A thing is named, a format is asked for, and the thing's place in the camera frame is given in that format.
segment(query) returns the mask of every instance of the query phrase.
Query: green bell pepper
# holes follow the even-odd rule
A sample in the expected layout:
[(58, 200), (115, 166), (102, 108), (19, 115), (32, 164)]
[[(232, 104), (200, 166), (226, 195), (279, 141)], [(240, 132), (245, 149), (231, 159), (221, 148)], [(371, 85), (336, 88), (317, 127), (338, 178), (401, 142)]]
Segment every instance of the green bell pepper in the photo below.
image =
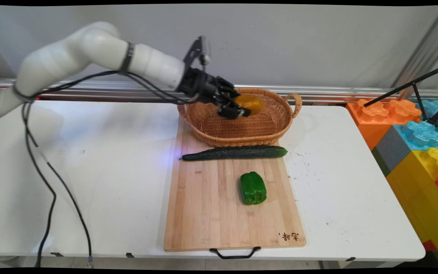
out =
[(266, 200), (266, 187), (256, 172), (241, 175), (241, 191), (245, 205), (257, 205)]

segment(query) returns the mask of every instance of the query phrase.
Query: white robotic arm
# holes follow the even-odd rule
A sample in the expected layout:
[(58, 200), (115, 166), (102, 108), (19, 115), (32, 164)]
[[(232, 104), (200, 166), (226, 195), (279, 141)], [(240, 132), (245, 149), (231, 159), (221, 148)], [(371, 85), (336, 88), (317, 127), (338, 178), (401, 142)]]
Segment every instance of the white robotic arm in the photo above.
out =
[[(115, 26), (95, 22), (64, 40), (47, 45), (27, 56), (19, 69), (17, 90), (28, 97), (85, 69), (91, 63), (118, 70), (128, 43), (119, 38)], [(176, 89), (184, 76), (184, 62), (147, 45), (134, 47), (128, 71)], [(22, 104), (14, 88), (0, 90), (0, 117)]]

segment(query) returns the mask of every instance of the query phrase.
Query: gray wall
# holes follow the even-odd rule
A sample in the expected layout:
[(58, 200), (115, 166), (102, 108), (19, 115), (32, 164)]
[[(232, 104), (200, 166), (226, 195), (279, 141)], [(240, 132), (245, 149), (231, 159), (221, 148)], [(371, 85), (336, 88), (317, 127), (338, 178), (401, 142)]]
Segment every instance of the gray wall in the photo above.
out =
[[(208, 72), (235, 84), (390, 87), (437, 15), (438, 6), (0, 6), (0, 55), (7, 62), (0, 76), (14, 78), (30, 52), (108, 21), (123, 39), (180, 59), (205, 35), (212, 46)], [(102, 70), (92, 65), (72, 79)]]

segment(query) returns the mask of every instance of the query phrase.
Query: white table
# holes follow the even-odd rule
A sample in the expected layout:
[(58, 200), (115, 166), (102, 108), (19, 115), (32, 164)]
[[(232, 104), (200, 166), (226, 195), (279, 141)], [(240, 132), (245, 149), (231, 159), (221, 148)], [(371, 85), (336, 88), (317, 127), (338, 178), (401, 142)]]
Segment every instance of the white table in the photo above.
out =
[[(0, 119), (0, 255), (37, 253), (52, 197), (26, 151), (20, 113), (18, 108)], [(172, 104), (33, 105), (30, 128), (75, 195), (94, 256), (217, 257), (209, 251), (163, 250), (178, 119)], [(289, 151), (285, 163), (307, 244), (262, 249), (253, 258), (355, 257), (398, 264), (424, 257), (419, 238), (345, 108), (304, 106), (280, 145)], [(43, 254), (87, 256), (84, 230), (70, 198), (36, 155), (57, 192)]]

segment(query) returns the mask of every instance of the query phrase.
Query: basket handle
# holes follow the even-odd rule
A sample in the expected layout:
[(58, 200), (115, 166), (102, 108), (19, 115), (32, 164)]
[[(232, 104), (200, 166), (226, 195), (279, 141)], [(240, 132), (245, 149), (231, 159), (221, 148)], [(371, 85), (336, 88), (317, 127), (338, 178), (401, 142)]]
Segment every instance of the basket handle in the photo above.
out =
[(187, 112), (186, 112), (186, 106), (183, 105), (177, 105), (177, 109), (179, 110), (179, 114), (180, 116), (182, 116), (182, 118), (184, 119), (184, 121), (188, 124), (188, 125), (192, 125), (190, 123), (190, 120), (188, 118)]
[(292, 114), (292, 118), (295, 118), (297, 117), (298, 113), (302, 109), (302, 97), (300, 97), (300, 95), (298, 94), (292, 93), (285, 96), (284, 99), (285, 101), (288, 102), (290, 98), (293, 98), (295, 100), (295, 110), (294, 110), (294, 114)]

